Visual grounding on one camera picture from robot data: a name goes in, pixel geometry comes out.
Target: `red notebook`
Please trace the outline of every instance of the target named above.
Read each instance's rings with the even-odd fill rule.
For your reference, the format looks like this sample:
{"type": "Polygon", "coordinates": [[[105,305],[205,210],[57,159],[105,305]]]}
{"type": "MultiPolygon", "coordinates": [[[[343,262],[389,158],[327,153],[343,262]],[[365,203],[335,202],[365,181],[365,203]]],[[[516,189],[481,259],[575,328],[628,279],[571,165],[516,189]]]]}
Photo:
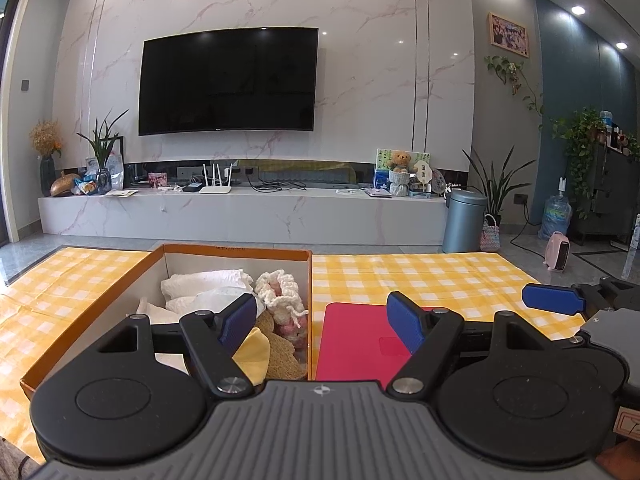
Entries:
{"type": "Polygon", "coordinates": [[[386,388],[410,356],[386,320],[386,306],[326,306],[316,381],[378,380],[386,388]]]}

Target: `blue gripper pad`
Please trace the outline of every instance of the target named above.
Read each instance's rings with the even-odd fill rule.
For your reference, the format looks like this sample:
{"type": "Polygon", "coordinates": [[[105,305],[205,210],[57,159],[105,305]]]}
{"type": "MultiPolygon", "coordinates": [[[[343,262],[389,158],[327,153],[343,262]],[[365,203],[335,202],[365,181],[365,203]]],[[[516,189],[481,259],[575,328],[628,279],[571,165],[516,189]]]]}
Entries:
{"type": "Polygon", "coordinates": [[[422,309],[402,294],[392,292],[386,298],[386,320],[411,354],[424,342],[421,313],[422,309]]]}
{"type": "Polygon", "coordinates": [[[574,316],[584,311],[586,302],[567,286],[529,283],[522,289],[522,301],[529,308],[574,316]]]}
{"type": "Polygon", "coordinates": [[[251,294],[243,294],[230,304],[221,315],[224,316],[218,341],[233,355],[255,325],[256,304],[251,294]]]}

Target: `dark blue vase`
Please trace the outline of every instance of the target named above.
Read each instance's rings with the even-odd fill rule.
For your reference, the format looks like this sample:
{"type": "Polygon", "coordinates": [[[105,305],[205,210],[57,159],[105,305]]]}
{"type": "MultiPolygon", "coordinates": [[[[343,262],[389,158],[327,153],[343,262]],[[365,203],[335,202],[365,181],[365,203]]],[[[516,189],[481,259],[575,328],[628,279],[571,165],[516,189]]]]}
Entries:
{"type": "Polygon", "coordinates": [[[98,170],[95,181],[98,184],[99,195],[104,195],[111,191],[111,173],[109,173],[107,168],[100,168],[100,170],[98,170]]]}
{"type": "Polygon", "coordinates": [[[43,196],[51,196],[51,185],[56,181],[56,165],[51,155],[40,160],[40,191],[43,196]]]}

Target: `marble tv cabinet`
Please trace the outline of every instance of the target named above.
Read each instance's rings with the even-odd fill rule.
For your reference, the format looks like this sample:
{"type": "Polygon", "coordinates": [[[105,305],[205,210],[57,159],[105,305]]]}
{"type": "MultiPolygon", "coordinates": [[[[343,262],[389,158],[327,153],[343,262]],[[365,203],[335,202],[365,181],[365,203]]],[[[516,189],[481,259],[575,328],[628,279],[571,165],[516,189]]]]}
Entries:
{"type": "Polygon", "coordinates": [[[438,246],[447,219],[443,198],[372,198],[334,189],[141,189],[128,198],[40,198],[38,206],[47,234],[302,245],[438,246]]]}

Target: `cabinet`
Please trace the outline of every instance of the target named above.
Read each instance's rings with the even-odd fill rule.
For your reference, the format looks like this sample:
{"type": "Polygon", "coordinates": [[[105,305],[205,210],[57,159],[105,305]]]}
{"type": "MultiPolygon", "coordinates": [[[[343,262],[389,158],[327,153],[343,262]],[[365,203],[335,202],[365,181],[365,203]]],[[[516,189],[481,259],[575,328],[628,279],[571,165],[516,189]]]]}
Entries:
{"type": "Polygon", "coordinates": [[[611,235],[626,239],[636,218],[640,162],[599,144],[588,182],[591,197],[577,205],[589,213],[586,220],[574,211],[570,232],[574,237],[611,235]]]}

